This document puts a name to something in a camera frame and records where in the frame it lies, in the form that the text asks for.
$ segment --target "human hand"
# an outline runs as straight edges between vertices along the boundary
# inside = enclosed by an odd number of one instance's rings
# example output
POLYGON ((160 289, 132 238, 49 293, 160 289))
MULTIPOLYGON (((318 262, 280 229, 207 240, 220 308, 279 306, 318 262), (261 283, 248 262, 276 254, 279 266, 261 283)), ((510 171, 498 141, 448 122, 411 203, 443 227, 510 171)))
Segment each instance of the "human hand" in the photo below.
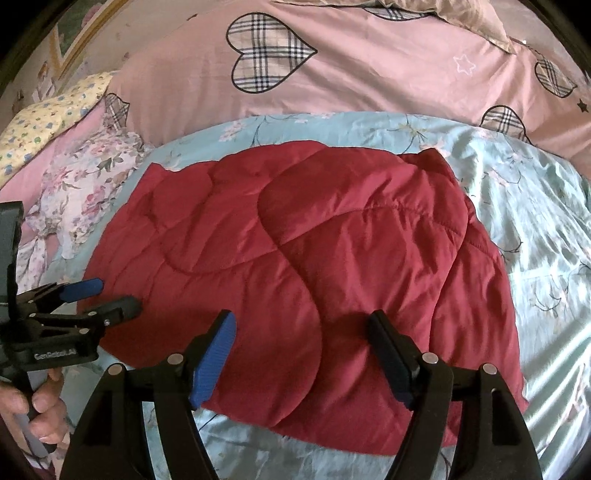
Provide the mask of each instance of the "human hand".
MULTIPOLYGON (((68 432, 66 404, 60 399, 64 377, 61 368, 48 370, 47 381, 33 394, 33 406, 39 415, 31 421, 31 433, 43 443, 60 443, 68 432)), ((0 382, 0 413, 28 413, 25 395, 10 384, 0 382)))

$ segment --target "screw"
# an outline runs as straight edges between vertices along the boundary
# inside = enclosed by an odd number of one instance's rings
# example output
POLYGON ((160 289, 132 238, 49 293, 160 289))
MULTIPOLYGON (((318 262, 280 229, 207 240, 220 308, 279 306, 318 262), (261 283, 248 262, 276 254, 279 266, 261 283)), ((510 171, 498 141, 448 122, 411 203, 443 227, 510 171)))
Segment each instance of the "screw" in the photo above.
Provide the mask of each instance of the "screw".
POLYGON ((107 370, 109 375, 119 375, 123 371, 121 364, 113 364, 107 370))
POLYGON ((434 353, 427 352, 427 353, 423 354, 423 361, 425 363, 434 365, 439 361, 439 357, 437 355, 435 355, 434 353))
POLYGON ((183 363, 184 357, 180 353, 173 353, 167 359, 170 365, 180 365, 183 363))
POLYGON ((482 369, 489 375, 496 375, 496 373, 498 372, 498 370, 493 364, 484 364, 482 365, 482 369))

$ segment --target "pink flower print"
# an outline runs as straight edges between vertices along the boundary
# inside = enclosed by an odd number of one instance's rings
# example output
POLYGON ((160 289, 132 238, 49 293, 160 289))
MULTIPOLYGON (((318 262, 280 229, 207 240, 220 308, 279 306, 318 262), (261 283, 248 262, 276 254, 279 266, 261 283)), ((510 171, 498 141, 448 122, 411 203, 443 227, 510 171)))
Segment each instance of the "pink flower print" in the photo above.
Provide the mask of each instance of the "pink flower print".
POLYGON ((499 136, 499 132, 494 132, 482 127, 475 127, 475 136, 483 138, 484 140, 496 140, 499 136))
POLYGON ((74 174, 74 181, 79 181, 81 179, 85 179, 88 175, 89 175, 89 173, 86 170, 78 170, 74 174))
POLYGON ((105 199, 105 186, 95 185, 94 191, 86 197, 82 206, 82 215, 96 215, 100 211, 100 202, 105 199))
POLYGON ((62 167, 53 175, 53 182, 62 183, 63 180, 70 174, 72 171, 68 170, 68 167, 62 167))
POLYGON ((234 138, 236 137, 238 132, 243 130, 244 127, 245 127, 245 125, 240 120, 232 122, 230 125, 228 125, 225 128, 222 136, 219 138, 219 141, 220 142, 228 142, 230 140, 234 140, 234 138))
POLYGON ((487 174, 487 175, 488 175, 490 178, 492 178, 493 180, 496 180, 496 182, 497 182, 499 185, 502 185, 502 186, 504 186, 504 187, 506 187, 507 185, 509 185, 509 184, 507 183, 507 181, 506 181, 506 180, 505 180, 503 177, 501 177, 501 176, 498 174, 498 172, 497 172, 496 170, 491 170, 491 171, 487 172, 486 174, 487 174))
POLYGON ((105 152, 106 146, 102 144, 96 144, 90 149, 90 155, 100 157, 105 152))
POLYGON ((325 113, 314 113, 312 114, 315 118, 321 118, 322 120, 328 120, 329 118, 335 115, 334 112, 325 112, 325 113))

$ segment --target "red quilted blanket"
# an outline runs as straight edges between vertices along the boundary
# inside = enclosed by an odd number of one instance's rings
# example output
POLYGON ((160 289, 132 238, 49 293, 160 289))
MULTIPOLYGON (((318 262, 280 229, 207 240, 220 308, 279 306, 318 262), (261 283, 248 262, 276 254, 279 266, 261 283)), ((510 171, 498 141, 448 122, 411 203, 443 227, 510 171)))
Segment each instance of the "red quilted blanket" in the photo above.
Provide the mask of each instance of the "red quilted blanket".
POLYGON ((105 281, 98 301, 142 300, 143 314, 102 344, 135 367, 232 310, 236 343, 205 407, 287 436, 397 452, 410 413, 365 339, 376 309, 452 365, 495 364, 526 406, 504 264, 433 149, 303 141, 176 173, 154 164, 106 228, 90 277, 105 281))

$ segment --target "plaid heart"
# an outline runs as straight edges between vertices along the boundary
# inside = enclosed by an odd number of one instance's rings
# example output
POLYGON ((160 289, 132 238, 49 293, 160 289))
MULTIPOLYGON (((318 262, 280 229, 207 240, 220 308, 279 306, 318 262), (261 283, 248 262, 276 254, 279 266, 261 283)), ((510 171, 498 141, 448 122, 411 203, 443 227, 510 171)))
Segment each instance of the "plaid heart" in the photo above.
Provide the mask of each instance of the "plaid heart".
POLYGON ((480 126, 531 144, 521 118, 506 105, 495 105, 489 108, 483 115, 480 126))
POLYGON ((566 98, 577 84, 572 82, 560 69, 551 61, 542 57, 535 64, 535 76, 546 90, 560 98, 566 98))
POLYGON ((232 83, 246 93, 268 92, 318 53, 287 25, 262 13, 234 20, 226 39, 241 54, 232 69, 232 83))
POLYGON ((115 127, 117 130, 125 128, 129 102, 124 102, 114 93, 108 93, 105 97, 105 124, 115 127))
POLYGON ((415 20, 417 18, 430 17, 431 13, 416 13, 403 10, 402 8, 380 8, 380 7, 366 7, 366 12, 375 15, 376 17, 390 20, 392 22, 406 22, 407 20, 415 20))

